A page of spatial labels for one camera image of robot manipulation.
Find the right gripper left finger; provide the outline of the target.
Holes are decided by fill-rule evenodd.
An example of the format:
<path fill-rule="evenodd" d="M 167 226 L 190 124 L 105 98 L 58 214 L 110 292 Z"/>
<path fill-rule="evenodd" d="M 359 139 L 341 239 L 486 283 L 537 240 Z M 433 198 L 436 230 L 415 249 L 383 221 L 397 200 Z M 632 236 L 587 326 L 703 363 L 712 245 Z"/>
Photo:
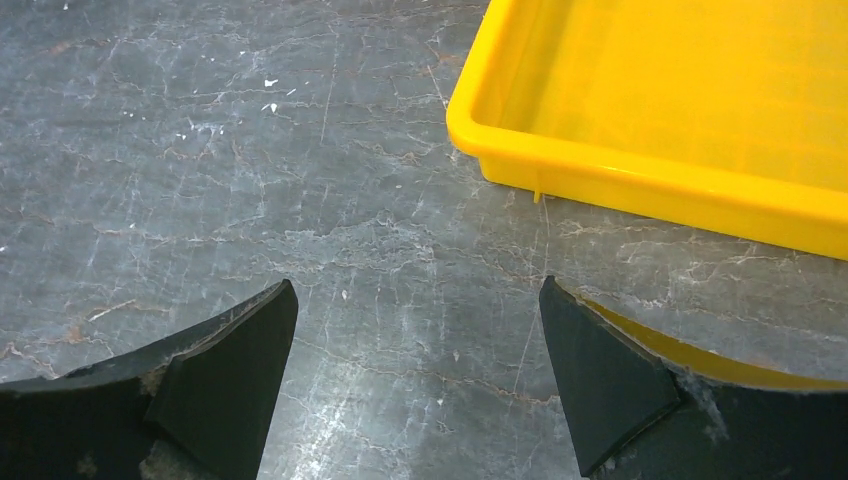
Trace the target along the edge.
<path fill-rule="evenodd" d="M 297 315 L 282 280 L 136 350 L 4 383 L 2 477 L 255 478 Z"/>

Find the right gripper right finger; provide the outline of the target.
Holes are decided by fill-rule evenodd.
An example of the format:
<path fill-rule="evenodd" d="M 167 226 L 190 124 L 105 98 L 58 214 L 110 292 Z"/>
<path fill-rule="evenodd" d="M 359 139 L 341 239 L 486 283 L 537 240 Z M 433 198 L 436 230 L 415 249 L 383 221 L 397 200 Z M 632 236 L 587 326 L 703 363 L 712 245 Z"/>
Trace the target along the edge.
<path fill-rule="evenodd" d="M 843 479 L 847 386 L 736 361 L 569 293 L 539 293 L 587 479 Z"/>

